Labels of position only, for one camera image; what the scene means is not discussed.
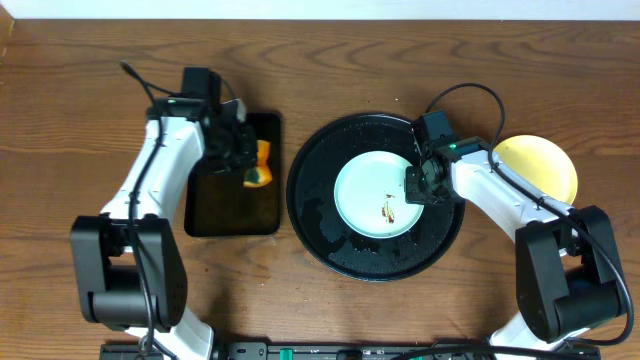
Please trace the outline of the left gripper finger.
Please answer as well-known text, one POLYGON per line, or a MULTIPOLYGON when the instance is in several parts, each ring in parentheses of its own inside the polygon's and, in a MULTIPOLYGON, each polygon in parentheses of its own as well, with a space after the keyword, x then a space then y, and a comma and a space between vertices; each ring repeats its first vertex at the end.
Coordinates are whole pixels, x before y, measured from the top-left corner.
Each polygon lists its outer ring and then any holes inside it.
POLYGON ((224 102, 222 104, 222 110, 225 116, 229 116, 238 123, 244 123, 246 121, 247 109, 240 98, 224 102))
POLYGON ((252 168, 257 164, 258 144, 254 128, 243 125, 238 130, 237 164, 240 169, 252 168))

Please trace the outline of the light blue plate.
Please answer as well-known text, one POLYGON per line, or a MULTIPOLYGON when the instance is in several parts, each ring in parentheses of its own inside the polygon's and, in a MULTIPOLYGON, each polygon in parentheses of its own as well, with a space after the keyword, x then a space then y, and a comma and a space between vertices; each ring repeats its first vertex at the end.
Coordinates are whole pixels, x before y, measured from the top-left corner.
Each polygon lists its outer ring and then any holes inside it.
POLYGON ((388 239, 408 232, 422 216, 422 205, 405 200, 405 158, 386 151, 360 154, 347 162, 334 184, 342 220, 369 238, 388 239))

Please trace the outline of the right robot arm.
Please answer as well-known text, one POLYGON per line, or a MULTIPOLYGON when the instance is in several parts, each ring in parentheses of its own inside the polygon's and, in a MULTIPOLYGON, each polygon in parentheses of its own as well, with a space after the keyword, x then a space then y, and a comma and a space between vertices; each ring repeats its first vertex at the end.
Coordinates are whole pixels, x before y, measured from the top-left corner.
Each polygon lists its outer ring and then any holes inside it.
POLYGON ((498 358, 552 357, 568 344, 604 347, 629 337, 634 304, 600 208, 548 196, 479 138, 427 143, 420 163, 406 169, 405 198, 467 200, 513 240, 519 311, 489 338, 498 358))

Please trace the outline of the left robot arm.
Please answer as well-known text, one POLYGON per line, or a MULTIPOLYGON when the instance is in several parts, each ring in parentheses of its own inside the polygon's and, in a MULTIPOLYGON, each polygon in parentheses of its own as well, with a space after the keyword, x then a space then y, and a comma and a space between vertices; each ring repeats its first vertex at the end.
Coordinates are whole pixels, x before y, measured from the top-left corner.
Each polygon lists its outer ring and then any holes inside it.
POLYGON ((96 216, 79 216, 70 242, 84 319, 139 338, 131 359, 212 359, 215 332, 187 306, 188 281, 171 225, 182 190, 207 147, 236 138, 255 146, 239 99, 168 98, 147 115, 126 180, 96 216))

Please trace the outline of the green and yellow sponge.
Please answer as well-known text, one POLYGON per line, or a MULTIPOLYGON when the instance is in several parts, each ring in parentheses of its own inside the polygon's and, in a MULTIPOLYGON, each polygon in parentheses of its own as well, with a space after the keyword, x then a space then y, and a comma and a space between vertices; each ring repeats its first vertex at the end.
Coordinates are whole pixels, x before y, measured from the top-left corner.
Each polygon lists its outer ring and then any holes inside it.
POLYGON ((271 169, 268 166, 271 144, 265 140, 257 141, 256 165, 245 171, 243 186, 245 188, 260 188, 268 185, 273 180, 271 169))

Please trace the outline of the yellow plate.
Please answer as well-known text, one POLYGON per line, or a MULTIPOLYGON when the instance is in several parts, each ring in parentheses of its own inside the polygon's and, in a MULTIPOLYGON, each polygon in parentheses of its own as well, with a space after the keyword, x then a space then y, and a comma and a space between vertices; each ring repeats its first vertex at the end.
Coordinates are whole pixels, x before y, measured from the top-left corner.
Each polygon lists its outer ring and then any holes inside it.
POLYGON ((534 135, 510 137, 497 145, 502 161, 556 200, 572 204, 578 191, 576 168, 562 148, 534 135))

